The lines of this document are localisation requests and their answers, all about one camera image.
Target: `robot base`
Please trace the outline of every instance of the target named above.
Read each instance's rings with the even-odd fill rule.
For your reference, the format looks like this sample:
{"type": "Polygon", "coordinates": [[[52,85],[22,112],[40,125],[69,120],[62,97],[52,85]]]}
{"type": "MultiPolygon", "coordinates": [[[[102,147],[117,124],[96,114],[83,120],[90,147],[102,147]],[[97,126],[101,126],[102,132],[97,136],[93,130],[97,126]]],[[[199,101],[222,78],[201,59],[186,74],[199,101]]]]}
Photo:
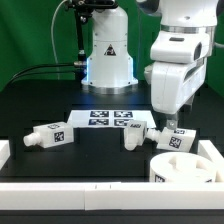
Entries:
{"type": "Polygon", "coordinates": [[[104,94],[104,95],[109,95],[109,94],[115,95],[115,94],[132,92],[132,91],[136,91],[137,88],[138,88],[138,83],[130,84],[129,86],[124,86],[124,87],[116,87],[116,88],[95,87],[95,86],[91,86],[91,85],[82,84],[82,89],[84,91],[98,93],[98,94],[104,94]]]}

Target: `white paper sheet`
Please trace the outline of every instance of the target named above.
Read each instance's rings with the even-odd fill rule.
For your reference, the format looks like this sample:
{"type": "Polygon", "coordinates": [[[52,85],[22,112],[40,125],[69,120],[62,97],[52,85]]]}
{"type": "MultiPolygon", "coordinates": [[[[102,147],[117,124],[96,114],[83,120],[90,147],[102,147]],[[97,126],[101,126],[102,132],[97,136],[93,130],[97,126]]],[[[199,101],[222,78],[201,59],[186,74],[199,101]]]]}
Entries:
{"type": "Polygon", "coordinates": [[[74,128],[125,128],[129,120],[147,121],[147,128],[155,128],[151,111],[128,110],[72,110],[68,123],[74,128]]]}

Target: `black cable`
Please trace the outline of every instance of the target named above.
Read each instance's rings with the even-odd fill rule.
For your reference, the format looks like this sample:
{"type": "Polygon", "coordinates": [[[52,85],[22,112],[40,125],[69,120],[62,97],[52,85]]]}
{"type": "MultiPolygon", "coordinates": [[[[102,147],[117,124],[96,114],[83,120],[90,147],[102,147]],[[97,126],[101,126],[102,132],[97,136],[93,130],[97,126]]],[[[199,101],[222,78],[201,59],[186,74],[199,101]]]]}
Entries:
{"type": "Polygon", "coordinates": [[[33,72],[33,73],[27,73],[29,71],[35,70],[35,69],[40,69],[40,68],[58,68],[58,67],[74,67],[73,63],[65,63],[65,64],[42,64],[42,65],[36,65],[30,68],[27,68],[23,71],[20,71],[19,73],[15,74],[11,80],[6,84],[5,88],[8,87],[9,85],[12,84],[16,79],[24,77],[24,76],[29,76],[29,75],[41,75],[41,74],[57,74],[57,73],[75,73],[77,70],[72,70],[72,71],[44,71],[44,72],[33,72]]]}
{"type": "Polygon", "coordinates": [[[62,63],[62,64],[40,64],[40,65],[35,65],[30,68],[24,69],[20,71],[19,73],[15,74],[12,78],[19,76],[20,74],[24,74],[26,72],[35,70],[35,69],[40,69],[40,68],[59,68],[59,67],[74,67],[73,63],[62,63]]]}
{"type": "Polygon", "coordinates": [[[84,43],[83,43],[83,34],[82,34],[82,24],[80,21],[80,16],[79,16],[79,13],[77,10],[74,13],[75,13],[76,33],[77,33],[77,39],[78,39],[79,52],[85,52],[84,43]]]}

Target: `white platform edge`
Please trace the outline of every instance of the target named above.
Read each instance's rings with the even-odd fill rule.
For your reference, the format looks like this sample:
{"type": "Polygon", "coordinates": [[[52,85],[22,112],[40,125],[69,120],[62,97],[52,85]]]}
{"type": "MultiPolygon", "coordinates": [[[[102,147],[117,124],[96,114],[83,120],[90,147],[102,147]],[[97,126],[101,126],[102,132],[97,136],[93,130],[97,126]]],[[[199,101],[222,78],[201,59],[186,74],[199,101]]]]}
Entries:
{"type": "Polygon", "coordinates": [[[223,202],[224,183],[0,183],[0,210],[224,209],[223,202]]]}
{"type": "Polygon", "coordinates": [[[216,182],[224,182],[224,158],[209,140],[200,140],[198,143],[198,155],[212,161],[216,168],[216,182]]]}

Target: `white cylinder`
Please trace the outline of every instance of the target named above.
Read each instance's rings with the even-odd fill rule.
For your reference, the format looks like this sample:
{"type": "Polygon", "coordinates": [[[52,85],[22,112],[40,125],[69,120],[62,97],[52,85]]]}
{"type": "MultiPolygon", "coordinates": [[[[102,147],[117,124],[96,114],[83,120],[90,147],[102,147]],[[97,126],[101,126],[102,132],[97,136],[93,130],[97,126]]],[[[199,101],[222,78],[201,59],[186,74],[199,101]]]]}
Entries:
{"type": "Polygon", "coordinates": [[[138,136],[134,134],[129,134],[125,139],[125,148],[128,151],[132,151],[138,145],[138,136]]]}
{"type": "Polygon", "coordinates": [[[149,138],[152,141],[156,141],[156,142],[159,142],[160,137],[161,137],[161,132],[155,129],[149,129],[146,135],[146,138],[149,138]]]}
{"type": "Polygon", "coordinates": [[[215,165],[201,156],[169,152],[155,156],[151,160],[150,182],[214,182],[216,171],[215,165]]]}
{"type": "Polygon", "coordinates": [[[41,142],[41,136],[38,132],[27,135],[23,138],[26,146],[37,145],[41,142]]]}

